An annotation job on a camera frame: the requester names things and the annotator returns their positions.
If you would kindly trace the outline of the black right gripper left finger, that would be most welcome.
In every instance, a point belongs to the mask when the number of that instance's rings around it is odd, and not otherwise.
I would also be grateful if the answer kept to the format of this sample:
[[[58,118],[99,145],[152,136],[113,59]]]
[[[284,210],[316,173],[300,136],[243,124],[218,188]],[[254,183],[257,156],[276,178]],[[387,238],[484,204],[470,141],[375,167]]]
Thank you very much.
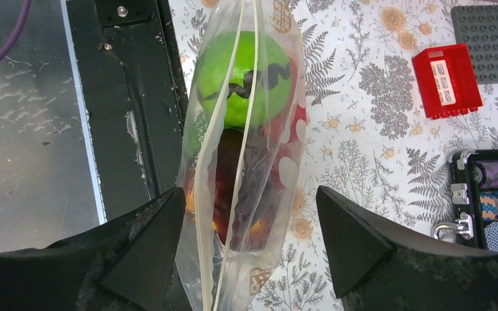
[[[0,253],[0,310],[184,310],[174,264],[184,211],[175,187],[46,248]]]

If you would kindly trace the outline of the clear zip top bag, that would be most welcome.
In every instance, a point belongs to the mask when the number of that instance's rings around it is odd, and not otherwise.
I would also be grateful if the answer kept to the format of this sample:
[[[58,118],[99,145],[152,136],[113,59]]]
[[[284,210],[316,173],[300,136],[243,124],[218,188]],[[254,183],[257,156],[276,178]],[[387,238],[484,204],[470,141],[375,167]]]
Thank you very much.
[[[294,188],[274,191],[270,171],[279,150],[269,123],[252,125],[257,79],[246,126],[227,128],[226,91],[241,31],[255,33],[255,62],[264,35],[296,61],[305,78],[302,32],[286,1],[219,1],[202,38],[192,76],[177,184],[185,192],[185,218],[176,265],[191,310],[244,310],[280,261]],[[214,110],[196,95],[196,65],[208,43],[236,33],[230,64]]]

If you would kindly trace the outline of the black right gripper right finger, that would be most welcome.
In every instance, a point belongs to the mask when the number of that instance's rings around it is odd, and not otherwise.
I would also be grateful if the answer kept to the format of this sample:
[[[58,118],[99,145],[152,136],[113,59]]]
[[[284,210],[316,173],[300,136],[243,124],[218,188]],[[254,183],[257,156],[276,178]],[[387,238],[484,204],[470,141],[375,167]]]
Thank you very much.
[[[316,206],[346,310],[498,310],[498,253],[413,231],[326,186]]]

